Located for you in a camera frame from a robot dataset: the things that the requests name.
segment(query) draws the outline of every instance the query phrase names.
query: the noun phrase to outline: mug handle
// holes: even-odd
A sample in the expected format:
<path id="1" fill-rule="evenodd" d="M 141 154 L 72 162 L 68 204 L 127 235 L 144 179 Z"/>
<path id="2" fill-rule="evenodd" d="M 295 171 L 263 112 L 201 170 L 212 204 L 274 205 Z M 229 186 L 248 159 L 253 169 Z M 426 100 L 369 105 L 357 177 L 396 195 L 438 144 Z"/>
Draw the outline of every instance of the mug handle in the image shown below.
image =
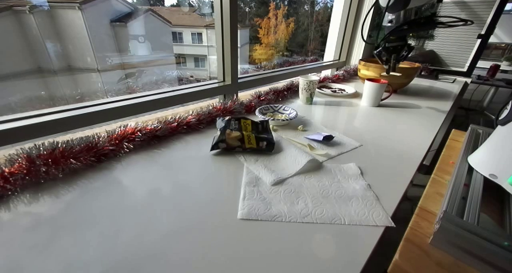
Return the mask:
<path id="1" fill-rule="evenodd" d="M 390 97 L 391 97 L 391 95 L 393 94 L 393 87 L 391 87 L 391 85 L 389 85 L 389 84 L 388 84 L 387 86 L 389 86 L 389 95 L 388 95 L 388 96 L 386 96 L 385 98 L 382 98 L 380 101 L 384 101 L 384 100 L 386 100 L 386 99 L 390 98 Z"/>

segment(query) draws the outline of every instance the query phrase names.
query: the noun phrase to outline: spoon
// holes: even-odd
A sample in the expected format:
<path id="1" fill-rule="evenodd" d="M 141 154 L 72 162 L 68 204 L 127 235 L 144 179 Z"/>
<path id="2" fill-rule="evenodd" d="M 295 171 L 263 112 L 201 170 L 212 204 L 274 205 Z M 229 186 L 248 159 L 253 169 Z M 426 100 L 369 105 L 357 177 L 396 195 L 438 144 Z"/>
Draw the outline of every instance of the spoon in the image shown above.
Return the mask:
<path id="1" fill-rule="evenodd" d="M 314 153 L 316 155 L 325 155 L 325 154 L 327 154 L 327 151 L 322 150 L 322 149 L 318 149 L 318 148 L 316 148 L 315 146 L 313 146 L 313 145 L 311 145 L 309 143 L 302 143 L 300 141 L 297 141 L 297 140 L 294 140 L 294 139 L 288 138 L 288 137 L 285 137 L 285 138 L 290 140 L 290 141 L 293 141 L 293 142 L 295 142 L 297 144 L 300 144 L 302 146 L 307 147 L 309 149 L 309 151 L 311 151 L 311 153 Z"/>

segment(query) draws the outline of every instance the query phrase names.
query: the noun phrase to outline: yellow autumn tree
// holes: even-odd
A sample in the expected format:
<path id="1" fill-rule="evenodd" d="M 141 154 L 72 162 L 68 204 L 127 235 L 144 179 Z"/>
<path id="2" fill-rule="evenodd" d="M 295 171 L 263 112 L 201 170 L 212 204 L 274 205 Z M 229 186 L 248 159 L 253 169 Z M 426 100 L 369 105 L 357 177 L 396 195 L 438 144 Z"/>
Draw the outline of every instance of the yellow autumn tree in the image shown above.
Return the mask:
<path id="1" fill-rule="evenodd" d="M 276 4 L 270 3 L 269 13 L 265 18 L 257 18 L 254 21 L 260 26 L 258 37 L 260 43 L 253 47 L 252 58 L 257 63 L 270 62 L 275 56 L 280 56 L 286 51 L 286 46 L 293 32 L 294 18 L 285 19 L 287 6 L 281 4 L 276 10 Z"/>

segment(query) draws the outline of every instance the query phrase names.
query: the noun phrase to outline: wooden bowl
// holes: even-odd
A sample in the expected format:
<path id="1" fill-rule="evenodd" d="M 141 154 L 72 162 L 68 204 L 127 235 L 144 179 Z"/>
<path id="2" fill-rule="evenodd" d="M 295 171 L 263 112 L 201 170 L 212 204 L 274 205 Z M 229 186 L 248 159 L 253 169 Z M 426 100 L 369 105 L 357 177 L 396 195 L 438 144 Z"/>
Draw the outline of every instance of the wooden bowl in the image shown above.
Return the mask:
<path id="1" fill-rule="evenodd" d="M 386 72 L 384 66 L 379 63 L 377 58 L 368 58 L 359 60 L 357 75 L 363 83 L 366 78 L 380 78 L 387 80 L 391 88 L 393 88 L 393 91 L 397 91 L 409 85 L 409 83 L 411 83 L 418 75 L 420 70 L 421 64 L 404 61 L 396 68 L 396 71 L 398 73 L 402 73 L 402 75 L 383 76 L 381 73 Z"/>

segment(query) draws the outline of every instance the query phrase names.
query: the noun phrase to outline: mug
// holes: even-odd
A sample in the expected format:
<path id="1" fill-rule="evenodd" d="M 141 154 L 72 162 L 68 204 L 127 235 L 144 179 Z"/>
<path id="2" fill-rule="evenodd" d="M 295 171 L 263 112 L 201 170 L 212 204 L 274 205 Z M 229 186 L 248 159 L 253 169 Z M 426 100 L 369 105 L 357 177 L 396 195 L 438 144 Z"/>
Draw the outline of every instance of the mug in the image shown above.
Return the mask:
<path id="1" fill-rule="evenodd" d="M 298 98 L 304 104 L 313 104 L 316 86 L 320 78 L 314 75 L 300 75 L 298 77 Z"/>
<path id="2" fill-rule="evenodd" d="M 384 90 L 389 86 L 389 95 L 382 98 Z M 393 88 L 388 84 L 387 80 L 379 78 L 368 78 L 364 80 L 364 87 L 362 89 L 361 105 L 369 107 L 379 106 L 381 101 L 388 99 L 393 94 Z"/>

